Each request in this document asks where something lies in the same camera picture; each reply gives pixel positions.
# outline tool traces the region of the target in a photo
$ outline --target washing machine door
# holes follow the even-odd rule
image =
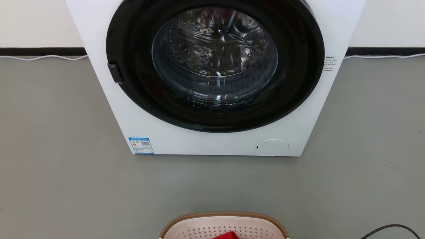
[[[115,82],[141,108],[217,133],[285,117],[313,91],[324,61],[301,0],[124,0],[106,45]]]

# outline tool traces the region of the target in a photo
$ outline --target laundry basket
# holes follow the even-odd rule
[[[289,239],[274,218],[245,212],[206,212],[179,216],[168,223],[160,239],[212,239],[234,231],[239,239]]]

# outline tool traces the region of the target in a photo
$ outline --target white wall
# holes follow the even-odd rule
[[[350,46],[425,47],[425,0],[368,0]],[[82,47],[65,0],[0,1],[0,47]]]

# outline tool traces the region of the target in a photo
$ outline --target red object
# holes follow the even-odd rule
[[[230,231],[223,235],[219,235],[218,237],[214,237],[214,239],[239,239],[234,231]]]

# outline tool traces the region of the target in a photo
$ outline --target front-loading washing machine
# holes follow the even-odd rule
[[[300,156],[366,0],[67,0],[133,154]]]

